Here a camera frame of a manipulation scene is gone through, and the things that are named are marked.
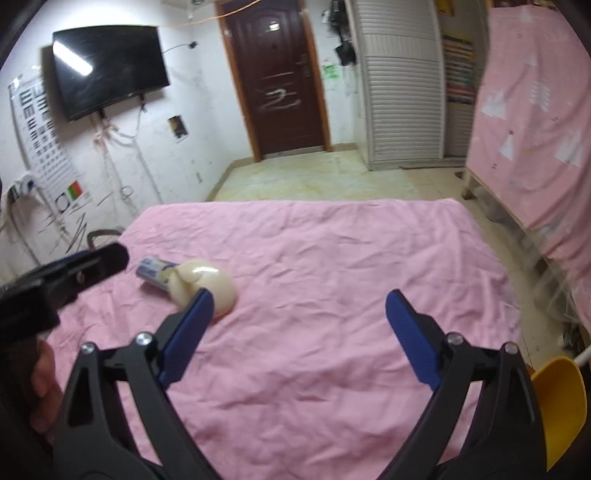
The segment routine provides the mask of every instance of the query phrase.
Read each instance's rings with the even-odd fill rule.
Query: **silver screw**
[[[88,355],[89,353],[92,353],[95,351],[96,345],[92,342],[86,342],[83,343],[82,346],[80,347],[80,351],[85,354]]]
[[[141,346],[146,346],[152,343],[153,338],[154,337],[152,337],[151,333],[141,332],[135,337],[135,343]]]
[[[510,353],[511,355],[516,355],[519,353],[519,347],[513,342],[506,343],[505,352]]]
[[[464,343],[464,337],[461,333],[452,332],[447,334],[447,343],[458,346]]]

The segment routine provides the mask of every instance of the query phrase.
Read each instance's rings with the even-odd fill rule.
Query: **wrinkled cloth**
[[[234,311],[211,325],[168,393],[225,479],[374,479],[425,408],[385,317],[402,290],[448,332],[498,348],[519,339],[512,287],[454,200],[252,202],[157,206],[121,236],[129,267],[80,295],[49,338],[60,385],[79,346],[127,344],[175,310],[134,271],[142,258],[203,258],[232,274]],[[477,401],[472,389],[446,457]],[[129,391],[140,451],[154,459]]]
[[[557,261],[591,329],[591,59],[559,12],[489,10],[467,166]]]

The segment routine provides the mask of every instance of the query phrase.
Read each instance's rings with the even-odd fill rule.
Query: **wooden bed leg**
[[[472,172],[469,170],[469,168],[464,169],[464,177],[463,177],[463,181],[464,181],[464,188],[462,189],[462,198],[464,200],[472,200],[474,197],[474,194],[472,193]]]

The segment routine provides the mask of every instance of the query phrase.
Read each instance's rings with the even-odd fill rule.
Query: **yellow spoon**
[[[559,356],[531,376],[546,440],[547,470],[569,449],[587,420],[587,394],[577,364]]]

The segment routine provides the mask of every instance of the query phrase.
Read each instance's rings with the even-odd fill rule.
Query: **tv screen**
[[[57,85],[70,121],[169,85],[156,27],[106,25],[53,34]]]

